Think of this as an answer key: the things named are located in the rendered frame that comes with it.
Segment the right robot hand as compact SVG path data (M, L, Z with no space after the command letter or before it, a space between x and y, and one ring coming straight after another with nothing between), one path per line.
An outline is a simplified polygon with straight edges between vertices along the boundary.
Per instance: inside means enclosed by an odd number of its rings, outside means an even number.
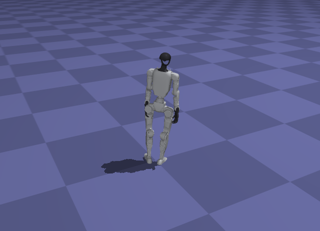
M172 124L176 124L178 122L178 118L179 118L179 108L176 108L176 111L174 110L175 114L172 117L172 119L174 118L174 121L172 121Z

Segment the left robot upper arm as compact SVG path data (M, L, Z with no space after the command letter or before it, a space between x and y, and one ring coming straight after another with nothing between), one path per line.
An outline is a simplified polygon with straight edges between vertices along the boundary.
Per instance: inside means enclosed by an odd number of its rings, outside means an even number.
M152 90L152 82L153 82L153 72L155 68L150 68L147 71L147 90Z

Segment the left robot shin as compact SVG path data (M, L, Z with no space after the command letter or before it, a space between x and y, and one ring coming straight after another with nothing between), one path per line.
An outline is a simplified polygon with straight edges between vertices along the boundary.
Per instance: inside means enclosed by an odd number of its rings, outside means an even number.
M151 158L151 150L153 146L153 138L149 137L149 131L146 131L145 135L145 142L146 142L146 148L147 148L147 158Z

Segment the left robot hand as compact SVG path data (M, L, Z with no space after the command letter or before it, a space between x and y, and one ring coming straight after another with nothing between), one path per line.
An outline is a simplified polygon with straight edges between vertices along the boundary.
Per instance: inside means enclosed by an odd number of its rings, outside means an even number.
M146 101L144 105L146 106L146 105L148 105L148 104L149 104L149 102ZM147 112L145 112L145 115L147 116ZM149 118L149 116L147 116L147 117Z

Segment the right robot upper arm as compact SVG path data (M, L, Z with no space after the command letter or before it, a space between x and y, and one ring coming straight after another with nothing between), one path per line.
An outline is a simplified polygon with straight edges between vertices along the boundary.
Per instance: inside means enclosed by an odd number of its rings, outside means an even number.
M171 78L172 78L172 80L173 80L172 95L177 96L177 92L179 91L178 88L179 88L179 79L180 79L180 76L179 76L178 73L172 72L172 73L171 73Z

